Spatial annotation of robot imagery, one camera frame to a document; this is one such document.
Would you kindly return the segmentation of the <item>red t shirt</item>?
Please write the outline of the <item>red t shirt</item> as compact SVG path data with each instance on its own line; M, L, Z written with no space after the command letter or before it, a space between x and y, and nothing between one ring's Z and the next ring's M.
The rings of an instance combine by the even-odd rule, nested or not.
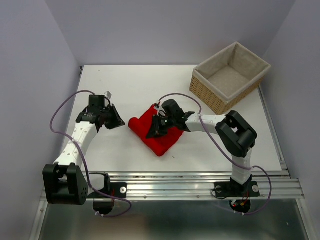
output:
M132 117L128 122L128 127L156 156L161 157L178 142L184 132L177 127L167 130L156 128L156 122L153 121L154 116L158 116L155 104L151 105L140 118Z

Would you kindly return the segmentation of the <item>wicker basket with cloth liner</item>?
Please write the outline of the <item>wicker basket with cloth liner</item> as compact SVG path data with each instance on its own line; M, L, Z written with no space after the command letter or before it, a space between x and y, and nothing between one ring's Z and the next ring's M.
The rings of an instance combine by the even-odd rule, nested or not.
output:
M268 62L234 42L193 69L189 91L222 115L257 89L270 69Z

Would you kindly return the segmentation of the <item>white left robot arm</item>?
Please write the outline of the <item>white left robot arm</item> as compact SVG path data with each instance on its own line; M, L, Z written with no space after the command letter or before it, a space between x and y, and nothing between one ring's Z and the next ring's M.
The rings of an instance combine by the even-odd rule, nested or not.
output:
M52 164L43 168L46 199L50 204L83 205L89 186L82 173L83 158L100 128L112 130L125 125L114 104L87 106L76 118L72 136Z

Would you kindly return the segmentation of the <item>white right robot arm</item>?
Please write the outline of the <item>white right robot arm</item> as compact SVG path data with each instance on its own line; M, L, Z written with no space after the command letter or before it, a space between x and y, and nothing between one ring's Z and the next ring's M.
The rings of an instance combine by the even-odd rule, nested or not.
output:
M146 134L147 139L166 136L172 128L189 133L205 132L208 136L218 135L231 154L231 192L242 195L248 190L252 148L258 134L237 111L232 110L223 115L184 112L173 99L163 104L156 103L155 110L156 114L152 116L151 127Z

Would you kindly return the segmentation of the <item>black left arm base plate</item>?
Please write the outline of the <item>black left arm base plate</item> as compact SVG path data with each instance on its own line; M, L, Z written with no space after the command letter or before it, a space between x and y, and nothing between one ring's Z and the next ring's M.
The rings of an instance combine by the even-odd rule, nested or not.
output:
M103 194L125 199L127 197L128 184L124 181L111 180L108 173L89 173L91 185Z

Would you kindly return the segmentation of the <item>aluminium rail frame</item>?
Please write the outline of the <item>aluminium rail frame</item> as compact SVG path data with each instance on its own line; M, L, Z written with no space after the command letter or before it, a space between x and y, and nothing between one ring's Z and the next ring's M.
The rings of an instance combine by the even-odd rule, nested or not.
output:
M83 206L49 204L45 195L31 232L33 240L315 240L305 195L282 155L261 90L256 89L235 110L258 133L251 161L268 170L254 171L260 197L250 216L230 210L227 199L211 194L215 183L228 181L231 164L204 133L184 135L166 155L157 157L127 127L102 128L91 139L86 160L93 179L104 173L113 183L127 184L132 209L117 218L95 216L88 199Z

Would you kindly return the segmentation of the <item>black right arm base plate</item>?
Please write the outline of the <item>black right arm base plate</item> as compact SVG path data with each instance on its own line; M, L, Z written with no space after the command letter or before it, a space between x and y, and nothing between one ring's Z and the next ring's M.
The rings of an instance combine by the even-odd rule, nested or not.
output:
M250 181L243 185L234 181L221 181L214 183L215 196L219 199L224 198L242 198L248 196L259 197L260 191L256 181Z

